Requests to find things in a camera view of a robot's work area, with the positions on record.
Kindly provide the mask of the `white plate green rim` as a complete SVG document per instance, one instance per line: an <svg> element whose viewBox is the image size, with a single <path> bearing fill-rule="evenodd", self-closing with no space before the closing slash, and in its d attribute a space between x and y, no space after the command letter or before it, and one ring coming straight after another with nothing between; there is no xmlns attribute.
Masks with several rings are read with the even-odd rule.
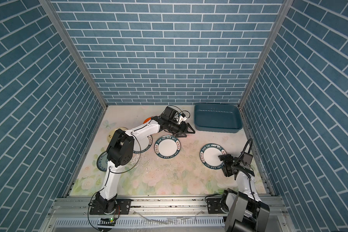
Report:
<svg viewBox="0 0 348 232"><path fill-rule="evenodd" d="M162 159L171 159L179 154L181 150L180 141L172 135L160 137L154 145L156 155Z"/></svg>
<svg viewBox="0 0 348 232"><path fill-rule="evenodd" d="M225 149L214 143L204 145L200 150L200 160L203 165L212 170L219 170L223 166L223 161L219 159L219 156L226 155Z"/></svg>
<svg viewBox="0 0 348 232"><path fill-rule="evenodd" d="M141 154L141 153L146 152L152 146L152 142L153 142L153 140L152 140L151 135L149 135L145 138L142 138L141 140L135 140L133 153L134 154Z"/></svg>

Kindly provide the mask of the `orange plate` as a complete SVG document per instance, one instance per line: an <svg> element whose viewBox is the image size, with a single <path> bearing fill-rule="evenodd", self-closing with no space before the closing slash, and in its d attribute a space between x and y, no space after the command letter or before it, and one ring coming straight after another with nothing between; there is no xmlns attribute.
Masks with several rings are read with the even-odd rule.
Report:
<svg viewBox="0 0 348 232"><path fill-rule="evenodd" d="M148 122L150 122L150 121L151 121L151 117L145 119L144 124L145 124L145 123L148 123Z"/></svg>

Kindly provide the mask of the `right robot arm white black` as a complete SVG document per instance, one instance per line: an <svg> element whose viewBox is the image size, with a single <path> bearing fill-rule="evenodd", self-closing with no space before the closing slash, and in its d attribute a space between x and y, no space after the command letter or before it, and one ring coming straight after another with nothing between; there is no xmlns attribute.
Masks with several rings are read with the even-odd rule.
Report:
<svg viewBox="0 0 348 232"><path fill-rule="evenodd" d="M222 202L228 210L225 222L227 232L264 232L270 208L262 202L255 187L255 175L251 168L253 156L243 153L239 157L220 155L222 171L226 177L234 177L238 192L227 189Z"/></svg>

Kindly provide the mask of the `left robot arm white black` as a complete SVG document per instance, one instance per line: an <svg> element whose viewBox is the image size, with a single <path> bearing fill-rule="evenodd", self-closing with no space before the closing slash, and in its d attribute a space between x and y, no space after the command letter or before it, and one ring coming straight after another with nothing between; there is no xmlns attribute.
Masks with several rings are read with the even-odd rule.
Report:
<svg viewBox="0 0 348 232"><path fill-rule="evenodd" d="M143 138L168 131L172 136L186 137L187 134L195 134L193 127L185 122L186 117L181 114L174 119L171 116L155 116L141 126L130 130L118 129L107 147L107 170L101 190L97 191L95 198L90 203L101 214L112 214L117 210L117 190L122 169L133 157L135 144L141 145Z"/></svg>

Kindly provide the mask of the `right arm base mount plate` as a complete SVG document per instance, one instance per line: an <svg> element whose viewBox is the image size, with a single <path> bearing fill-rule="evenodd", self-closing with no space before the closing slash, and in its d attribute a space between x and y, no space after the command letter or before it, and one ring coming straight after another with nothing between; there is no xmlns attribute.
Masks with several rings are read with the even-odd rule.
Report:
<svg viewBox="0 0 348 232"><path fill-rule="evenodd" d="M208 214L229 214L243 216L247 208L248 201L242 198L232 197L227 200L221 198L207 198L206 205Z"/></svg>

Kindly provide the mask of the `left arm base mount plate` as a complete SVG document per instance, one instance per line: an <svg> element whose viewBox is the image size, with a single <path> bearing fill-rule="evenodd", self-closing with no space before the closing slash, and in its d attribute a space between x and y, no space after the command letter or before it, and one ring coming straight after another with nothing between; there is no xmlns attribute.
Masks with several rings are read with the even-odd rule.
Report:
<svg viewBox="0 0 348 232"><path fill-rule="evenodd" d="M89 203L91 215L127 215L129 214L131 199L117 199L106 204L100 204L97 200Z"/></svg>

